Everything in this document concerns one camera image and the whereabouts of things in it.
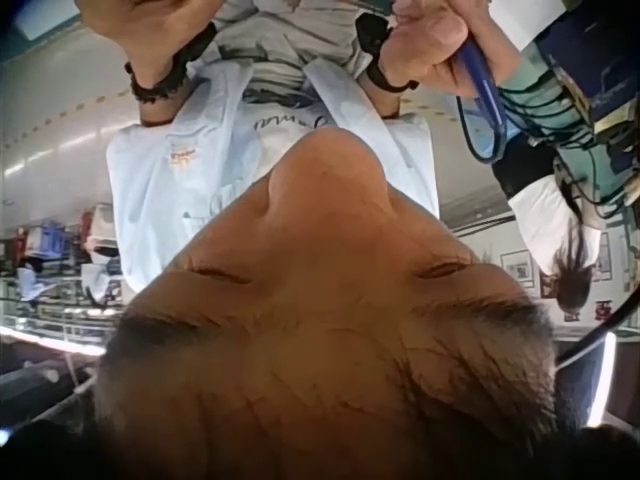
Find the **black watch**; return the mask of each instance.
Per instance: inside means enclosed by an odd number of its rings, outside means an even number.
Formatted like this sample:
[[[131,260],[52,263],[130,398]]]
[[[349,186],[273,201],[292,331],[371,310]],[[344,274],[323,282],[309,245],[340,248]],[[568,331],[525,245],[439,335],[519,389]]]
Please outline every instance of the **black watch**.
[[[216,26],[210,22],[202,32],[173,56],[173,65],[169,74],[151,88],[144,88],[138,84],[131,63],[127,62],[124,69],[131,77],[131,91],[136,100],[140,103],[155,103],[161,99],[166,100],[176,93],[187,79],[187,63],[200,58],[217,33]]]
[[[403,93],[407,90],[415,90],[420,85],[420,83],[415,80],[410,80],[409,83],[401,87],[391,85],[380,70],[380,66],[378,65],[379,60],[380,56],[373,57],[373,60],[371,60],[371,63],[367,67],[367,76],[369,77],[369,80],[371,80],[371,83],[380,90],[390,93]]]

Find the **gray pants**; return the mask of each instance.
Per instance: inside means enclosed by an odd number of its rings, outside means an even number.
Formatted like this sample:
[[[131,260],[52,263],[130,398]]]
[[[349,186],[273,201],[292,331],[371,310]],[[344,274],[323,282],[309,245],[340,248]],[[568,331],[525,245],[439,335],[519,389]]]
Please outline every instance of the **gray pants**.
[[[215,43],[224,59],[253,60],[245,101],[300,105],[312,96],[303,90],[307,63],[325,58],[354,77],[366,66],[355,28],[360,12],[336,0],[227,0],[214,19]]]

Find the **black pants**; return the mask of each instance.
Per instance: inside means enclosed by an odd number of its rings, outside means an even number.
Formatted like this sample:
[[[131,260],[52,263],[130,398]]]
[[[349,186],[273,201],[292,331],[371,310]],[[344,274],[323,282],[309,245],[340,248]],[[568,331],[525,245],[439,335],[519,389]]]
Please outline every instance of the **black pants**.
[[[553,175],[553,160],[557,156],[558,151],[548,145],[532,147],[521,133],[511,139],[502,160],[491,168],[507,200],[511,200],[533,182]]]

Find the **hand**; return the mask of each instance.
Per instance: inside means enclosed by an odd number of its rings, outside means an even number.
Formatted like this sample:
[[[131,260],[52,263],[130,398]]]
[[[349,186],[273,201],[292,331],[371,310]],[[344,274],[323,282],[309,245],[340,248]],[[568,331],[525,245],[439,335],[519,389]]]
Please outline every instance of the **hand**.
[[[382,45],[380,70],[394,86],[416,80],[430,90],[474,97],[454,54],[471,34],[499,85],[516,71],[520,54],[489,14],[488,0],[396,0],[398,26]]]
[[[84,24],[120,45],[138,77],[170,69],[173,55],[204,30],[224,0],[75,2]]]

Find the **eyebrow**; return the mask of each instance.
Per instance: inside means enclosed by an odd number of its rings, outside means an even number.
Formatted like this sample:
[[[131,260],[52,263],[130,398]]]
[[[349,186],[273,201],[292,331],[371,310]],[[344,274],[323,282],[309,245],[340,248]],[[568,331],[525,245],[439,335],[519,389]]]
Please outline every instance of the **eyebrow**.
[[[550,343],[553,329],[546,310],[528,299],[479,299],[420,305],[412,313],[428,321],[433,318],[465,319],[493,329],[514,330],[541,343]]]

